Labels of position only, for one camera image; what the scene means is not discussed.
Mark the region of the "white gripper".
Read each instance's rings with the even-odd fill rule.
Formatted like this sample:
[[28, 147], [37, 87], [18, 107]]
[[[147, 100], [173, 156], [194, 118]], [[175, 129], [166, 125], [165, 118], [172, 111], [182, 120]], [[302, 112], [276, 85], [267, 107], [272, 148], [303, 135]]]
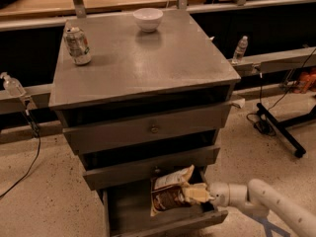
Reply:
[[214, 206], [227, 207], [230, 200], [230, 190], [227, 183], [212, 183], [209, 186], [206, 183], [190, 184], [183, 187], [185, 201], [190, 203], [211, 202]]

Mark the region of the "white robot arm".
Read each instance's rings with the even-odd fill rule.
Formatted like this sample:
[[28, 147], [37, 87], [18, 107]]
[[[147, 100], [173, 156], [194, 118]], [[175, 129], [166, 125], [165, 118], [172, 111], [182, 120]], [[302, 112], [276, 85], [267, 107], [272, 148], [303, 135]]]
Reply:
[[247, 185], [187, 185], [183, 193], [185, 201], [235, 207], [254, 219], [264, 219], [272, 211], [299, 237], [316, 237], [316, 215], [259, 179], [252, 179]]

